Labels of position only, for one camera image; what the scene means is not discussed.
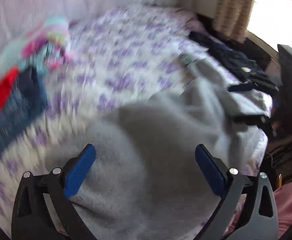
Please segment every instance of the blue gripper pad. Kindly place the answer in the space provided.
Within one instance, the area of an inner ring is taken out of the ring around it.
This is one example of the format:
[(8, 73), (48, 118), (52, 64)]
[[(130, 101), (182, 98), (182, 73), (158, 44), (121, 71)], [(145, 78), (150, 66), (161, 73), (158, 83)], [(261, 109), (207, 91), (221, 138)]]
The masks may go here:
[(70, 199), (71, 196), (77, 194), (95, 159), (96, 149), (93, 145), (88, 144), (78, 156), (75, 166), (65, 179), (64, 194), (66, 198)]
[(225, 177), (211, 159), (210, 154), (198, 145), (195, 150), (195, 158), (213, 193), (224, 199), (227, 195)]

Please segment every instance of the window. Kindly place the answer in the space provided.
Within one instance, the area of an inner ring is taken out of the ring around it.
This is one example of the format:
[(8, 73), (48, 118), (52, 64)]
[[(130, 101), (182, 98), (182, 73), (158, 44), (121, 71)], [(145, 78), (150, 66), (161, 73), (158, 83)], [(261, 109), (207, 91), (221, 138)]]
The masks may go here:
[(292, 0), (255, 0), (247, 30), (276, 51), (292, 47)]

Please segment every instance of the gray blanket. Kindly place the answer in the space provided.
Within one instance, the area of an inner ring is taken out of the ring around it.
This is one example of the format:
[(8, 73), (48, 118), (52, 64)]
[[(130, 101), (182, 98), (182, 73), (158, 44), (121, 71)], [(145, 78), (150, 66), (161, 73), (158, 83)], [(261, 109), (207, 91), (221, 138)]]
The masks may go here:
[[(247, 95), (235, 98), (241, 110), (251, 104)], [(96, 161), (71, 200), (98, 239), (192, 239), (220, 201), (195, 161), (195, 147), (203, 143), (242, 170), (260, 139), (256, 127), (234, 125), (225, 114), (238, 109), (233, 95), (201, 77), (180, 97), (159, 93), (93, 121), (46, 167), (62, 167), (87, 143), (96, 147)]]

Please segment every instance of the purple floral bedsheet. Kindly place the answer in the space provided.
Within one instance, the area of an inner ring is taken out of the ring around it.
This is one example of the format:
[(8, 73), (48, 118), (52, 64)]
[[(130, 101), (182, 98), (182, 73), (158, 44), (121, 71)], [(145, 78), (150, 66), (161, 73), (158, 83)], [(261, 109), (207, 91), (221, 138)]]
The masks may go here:
[[(227, 82), (238, 82), (205, 53), (205, 47), (187, 39), (190, 30), (206, 33), (194, 13), (141, 6), (109, 10), (71, 24), (73, 61), (46, 77), (49, 109), (0, 161), (0, 226), (8, 235), (22, 174), (48, 173), (47, 153), (84, 132), (91, 119), (106, 111), (164, 90), (181, 94), (190, 80), (175, 60), (180, 53), (209, 58)], [(266, 95), (264, 103), (270, 111), (272, 102)], [(261, 132), (253, 158), (242, 172), (257, 172), (266, 145)]]

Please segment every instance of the curtain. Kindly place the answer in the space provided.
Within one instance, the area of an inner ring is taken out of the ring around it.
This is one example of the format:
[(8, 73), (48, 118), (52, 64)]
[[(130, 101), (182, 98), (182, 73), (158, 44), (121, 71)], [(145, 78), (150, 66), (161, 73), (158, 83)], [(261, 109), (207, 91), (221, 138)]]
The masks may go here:
[(245, 40), (254, 0), (219, 0), (214, 29), (226, 39)]

